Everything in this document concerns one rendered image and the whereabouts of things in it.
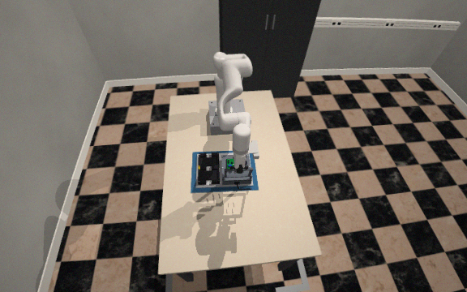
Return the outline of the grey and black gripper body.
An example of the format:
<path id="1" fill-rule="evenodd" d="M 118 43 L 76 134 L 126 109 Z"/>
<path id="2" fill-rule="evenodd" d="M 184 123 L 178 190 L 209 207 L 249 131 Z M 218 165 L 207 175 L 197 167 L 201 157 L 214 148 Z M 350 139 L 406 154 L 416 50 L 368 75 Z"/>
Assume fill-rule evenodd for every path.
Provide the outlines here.
<path id="1" fill-rule="evenodd" d="M 234 160 L 234 154 L 235 154 L 235 160 Z M 234 160 L 234 168 L 237 169 L 239 165 L 242 165 L 242 167 L 245 167 L 246 163 L 246 154 L 244 155 L 238 155 L 233 151 L 233 160 Z"/>

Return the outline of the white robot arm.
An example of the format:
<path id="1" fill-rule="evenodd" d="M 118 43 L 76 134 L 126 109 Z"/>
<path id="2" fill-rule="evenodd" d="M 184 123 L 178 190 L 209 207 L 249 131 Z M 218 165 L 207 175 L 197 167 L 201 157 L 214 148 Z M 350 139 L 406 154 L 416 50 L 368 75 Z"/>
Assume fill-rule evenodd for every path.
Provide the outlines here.
<path id="1" fill-rule="evenodd" d="M 239 58 L 243 58 L 243 60 Z M 214 81 L 216 85 L 216 103 L 218 104 L 215 112 L 218 115 L 220 129 L 222 131 L 233 131 L 232 149 L 236 154 L 252 153 L 253 159 L 259 159 L 257 140 L 252 140 L 250 143 L 250 114 L 247 112 L 233 113 L 230 106 L 230 101 L 242 94 L 242 77 L 249 77 L 252 74 L 251 61 L 245 54 L 217 52 L 213 57 L 213 64 L 216 69 L 219 69 Z"/>

